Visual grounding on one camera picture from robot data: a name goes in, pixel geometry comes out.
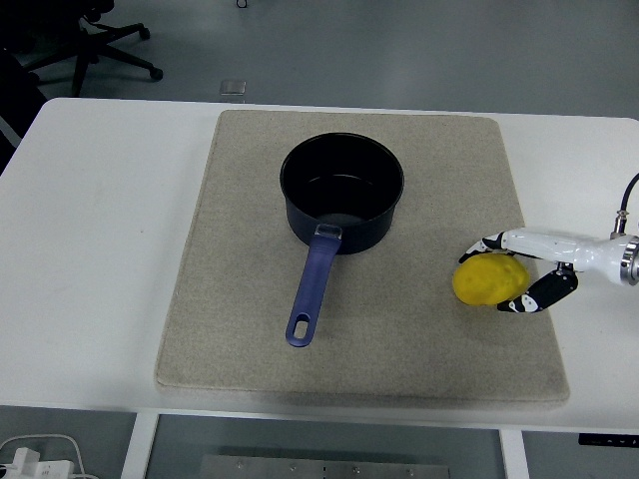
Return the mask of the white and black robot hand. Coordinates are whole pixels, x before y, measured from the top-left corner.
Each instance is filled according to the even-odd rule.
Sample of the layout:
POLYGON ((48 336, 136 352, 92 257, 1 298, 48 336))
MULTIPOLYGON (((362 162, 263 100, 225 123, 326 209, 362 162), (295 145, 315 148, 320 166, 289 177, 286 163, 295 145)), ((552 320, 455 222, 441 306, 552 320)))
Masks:
POLYGON ((555 264, 555 270, 533 283, 514 298, 499 302, 500 311, 536 313, 574 292, 577 274, 596 271, 613 283, 638 283, 638 239, 617 234, 611 239, 589 239, 559 233, 543 233, 528 228, 509 230, 484 237, 458 260, 467 264, 475 257, 499 253, 519 254, 555 264))

